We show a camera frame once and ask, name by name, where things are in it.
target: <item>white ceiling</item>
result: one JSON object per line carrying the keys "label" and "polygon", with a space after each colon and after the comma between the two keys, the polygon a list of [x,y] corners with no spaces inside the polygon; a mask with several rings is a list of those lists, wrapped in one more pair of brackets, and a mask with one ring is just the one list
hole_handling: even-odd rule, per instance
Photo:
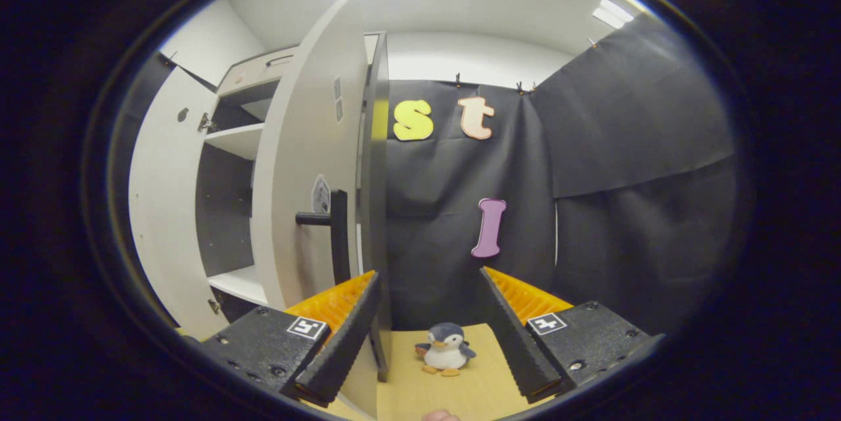
{"label": "white ceiling", "polygon": [[[300,43],[334,0],[231,0],[269,49]],[[578,55],[612,32],[592,17],[601,0],[361,0],[367,31],[494,35]],[[612,0],[631,14],[625,0]]]}

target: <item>foam letter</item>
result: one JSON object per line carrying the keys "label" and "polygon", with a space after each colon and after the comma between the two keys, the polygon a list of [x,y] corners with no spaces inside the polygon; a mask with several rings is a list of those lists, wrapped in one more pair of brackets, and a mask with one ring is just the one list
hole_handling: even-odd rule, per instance
{"label": "foam letter", "polygon": [[493,133],[490,128],[484,127],[482,121],[484,116],[493,117],[493,107],[484,104],[484,98],[474,97],[459,100],[459,104],[465,107],[462,111],[462,130],[474,139],[484,140]]}
{"label": "foam letter", "polygon": [[504,200],[492,200],[489,198],[478,202],[478,208],[482,210],[482,226],[478,232],[478,244],[470,254],[477,259],[487,259],[499,253],[499,245],[496,240],[499,236],[499,223],[502,221],[502,211],[508,205]]}
{"label": "foam letter", "polygon": [[429,118],[432,107],[424,100],[405,100],[394,107],[394,135],[399,140],[423,140],[432,135],[435,124]]}

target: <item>wooden table surface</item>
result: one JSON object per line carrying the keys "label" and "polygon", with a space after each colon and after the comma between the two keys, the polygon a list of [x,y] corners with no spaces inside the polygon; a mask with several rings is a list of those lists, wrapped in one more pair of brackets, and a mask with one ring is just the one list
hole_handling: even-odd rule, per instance
{"label": "wooden table surface", "polygon": [[[459,376],[430,375],[421,370],[423,359],[415,344],[426,341],[426,331],[392,332],[392,358],[388,382],[376,388],[376,414],[382,421],[412,421],[436,409],[447,409],[462,421],[487,421],[523,411],[529,405],[520,396],[502,349],[486,324],[465,327],[465,340],[475,350]],[[366,421],[337,400],[327,412],[353,421]]]}

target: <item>penguin's white belly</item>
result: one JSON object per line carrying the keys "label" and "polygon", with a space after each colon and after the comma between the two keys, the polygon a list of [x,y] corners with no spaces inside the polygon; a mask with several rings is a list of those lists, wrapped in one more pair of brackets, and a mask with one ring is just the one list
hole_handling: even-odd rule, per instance
{"label": "penguin's white belly", "polygon": [[460,350],[433,350],[430,349],[424,356],[424,362],[438,370],[460,369],[468,358]]}

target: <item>cabinet shelf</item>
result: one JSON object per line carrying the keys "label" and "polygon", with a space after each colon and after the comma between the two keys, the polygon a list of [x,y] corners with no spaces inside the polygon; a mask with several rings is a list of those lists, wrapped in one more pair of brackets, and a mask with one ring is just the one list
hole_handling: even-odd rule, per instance
{"label": "cabinet shelf", "polygon": [[208,277],[208,284],[237,298],[265,305],[265,292],[258,280],[258,268],[255,265]]}
{"label": "cabinet shelf", "polygon": [[204,142],[243,157],[245,160],[255,160],[258,157],[262,128],[263,124],[254,124],[220,131],[220,133],[210,133],[204,138]]}

